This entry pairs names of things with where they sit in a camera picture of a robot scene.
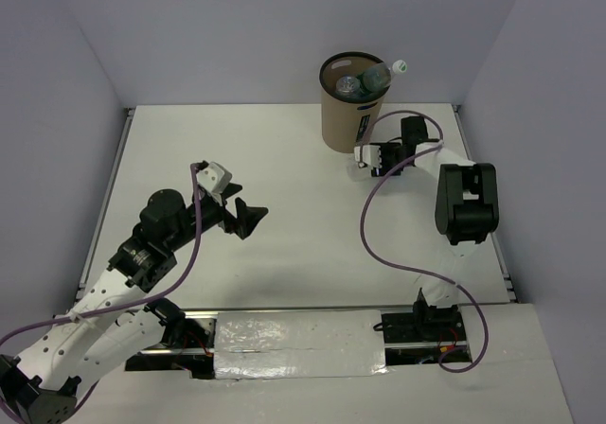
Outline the blue label bottle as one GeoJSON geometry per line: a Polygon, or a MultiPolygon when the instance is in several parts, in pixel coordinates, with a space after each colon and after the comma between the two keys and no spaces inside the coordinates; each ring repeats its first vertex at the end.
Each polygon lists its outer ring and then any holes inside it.
{"type": "Polygon", "coordinates": [[[359,79],[351,75],[341,77],[335,83],[335,94],[346,99],[359,98],[362,94],[359,79]]]}
{"type": "Polygon", "coordinates": [[[347,168],[349,178],[354,182],[361,182],[372,177],[372,168],[364,162],[352,160],[347,168]]]}

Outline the shiny silver foil sheet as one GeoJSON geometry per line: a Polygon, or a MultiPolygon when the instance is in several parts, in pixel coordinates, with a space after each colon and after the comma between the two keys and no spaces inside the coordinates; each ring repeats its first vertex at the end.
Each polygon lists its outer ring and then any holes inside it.
{"type": "Polygon", "coordinates": [[[387,372],[375,309],[221,313],[218,380],[353,378],[387,372]]]}

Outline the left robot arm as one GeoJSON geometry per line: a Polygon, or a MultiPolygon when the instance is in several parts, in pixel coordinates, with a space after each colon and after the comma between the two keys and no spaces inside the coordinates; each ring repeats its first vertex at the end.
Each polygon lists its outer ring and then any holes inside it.
{"type": "Polygon", "coordinates": [[[98,381],[139,351],[172,347],[191,322],[153,288],[176,265],[176,252],[218,226],[248,238],[268,208],[236,198],[241,186],[195,184],[192,203],[174,189],[153,193],[139,222],[97,283],[66,315],[40,323],[47,332],[16,356],[1,358],[1,409],[17,423],[64,423],[98,381]],[[236,211],[226,208],[235,199],[236,211]]]}

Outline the green label clear bottle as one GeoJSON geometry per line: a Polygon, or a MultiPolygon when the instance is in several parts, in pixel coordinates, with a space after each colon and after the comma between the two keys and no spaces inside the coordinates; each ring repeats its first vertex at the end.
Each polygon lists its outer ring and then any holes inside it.
{"type": "Polygon", "coordinates": [[[369,94],[381,92],[391,85],[392,80],[407,71],[407,63],[397,60],[392,64],[380,62],[367,68],[361,75],[361,87],[369,94]]]}

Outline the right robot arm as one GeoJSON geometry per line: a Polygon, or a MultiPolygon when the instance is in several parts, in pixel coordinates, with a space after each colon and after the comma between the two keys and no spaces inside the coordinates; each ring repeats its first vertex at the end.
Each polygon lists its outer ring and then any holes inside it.
{"type": "Polygon", "coordinates": [[[375,330],[387,343],[457,343],[463,336],[457,301],[469,297],[463,269],[468,258],[488,240],[499,224],[496,168],[475,163],[445,146],[444,132],[429,129],[433,118],[402,111],[401,133],[386,142],[372,142],[367,135],[357,141],[354,161],[383,185],[406,168],[423,171],[437,185],[434,221],[446,243],[437,271],[417,268],[425,279],[408,313],[387,313],[375,330]]]}

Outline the brown cylindrical paper bin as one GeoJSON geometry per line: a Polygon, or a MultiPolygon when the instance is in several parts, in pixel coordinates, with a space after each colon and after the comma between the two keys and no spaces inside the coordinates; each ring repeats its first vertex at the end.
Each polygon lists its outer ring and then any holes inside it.
{"type": "Polygon", "coordinates": [[[345,76],[357,77],[380,62],[374,55],[349,51],[333,55],[321,65],[321,130],[325,144],[332,150],[353,153],[354,145],[378,117],[387,93],[384,88],[371,96],[351,100],[336,92],[337,81],[345,76]]]}

